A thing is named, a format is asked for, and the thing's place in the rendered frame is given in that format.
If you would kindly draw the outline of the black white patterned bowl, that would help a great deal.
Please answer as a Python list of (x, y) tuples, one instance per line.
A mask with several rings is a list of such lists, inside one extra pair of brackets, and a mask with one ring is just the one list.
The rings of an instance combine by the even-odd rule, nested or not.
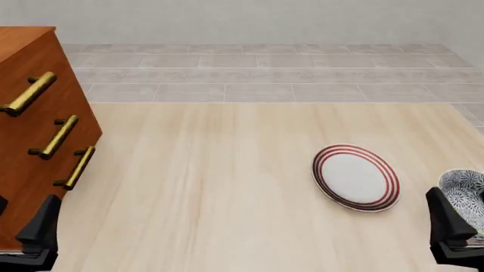
[(438, 187), (452, 208), (477, 231), (473, 240), (484, 243), (484, 173), (452, 169), (440, 176)]

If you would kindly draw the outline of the wooden cabinet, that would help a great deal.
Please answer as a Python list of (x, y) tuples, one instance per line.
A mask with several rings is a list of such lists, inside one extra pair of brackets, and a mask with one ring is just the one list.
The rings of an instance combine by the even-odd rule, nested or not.
[[(94, 146), (102, 130), (52, 26), (0, 26), (0, 106), (10, 104), (28, 87), (29, 77), (46, 72), (55, 81), (19, 117), (0, 112), (0, 195), (8, 200), (0, 216), (0, 252), (17, 252), (17, 233), (34, 217), (50, 194), (64, 196), (54, 181), (65, 180), (79, 157)], [(56, 119), (77, 115), (79, 121), (50, 160), (30, 156), (43, 149), (59, 129)]]

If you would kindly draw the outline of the white plate with red rings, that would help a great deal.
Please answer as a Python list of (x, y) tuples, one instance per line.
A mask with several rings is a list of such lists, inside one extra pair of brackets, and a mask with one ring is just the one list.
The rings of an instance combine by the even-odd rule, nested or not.
[(402, 190), (393, 167), (353, 144), (331, 144), (312, 162), (313, 180), (329, 199), (359, 212), (382, 212), (398, 203)]

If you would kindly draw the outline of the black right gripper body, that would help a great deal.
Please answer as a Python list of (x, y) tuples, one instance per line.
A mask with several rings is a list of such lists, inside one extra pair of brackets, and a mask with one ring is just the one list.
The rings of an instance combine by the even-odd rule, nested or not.
[(484, 265), (484, 241), (469, 246), (450, 246), (444, 240), (430, 240), (430, 251), (437, 264)]

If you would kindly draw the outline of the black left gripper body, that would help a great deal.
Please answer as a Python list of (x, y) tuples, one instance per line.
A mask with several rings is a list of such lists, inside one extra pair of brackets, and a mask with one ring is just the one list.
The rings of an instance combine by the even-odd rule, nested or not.
[(0, 255), (0, 272), (50, 272), (57, 257), (48, 249), (39, 254)]

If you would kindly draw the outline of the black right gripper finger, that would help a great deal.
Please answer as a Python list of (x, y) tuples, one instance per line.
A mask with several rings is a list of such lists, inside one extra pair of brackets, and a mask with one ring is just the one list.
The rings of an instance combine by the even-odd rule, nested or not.
[(425, 197), (430, 213), (431, 243), (466, 243), (477, 235), (476, 229), (457, 213), (438, 187), (432, 187)]

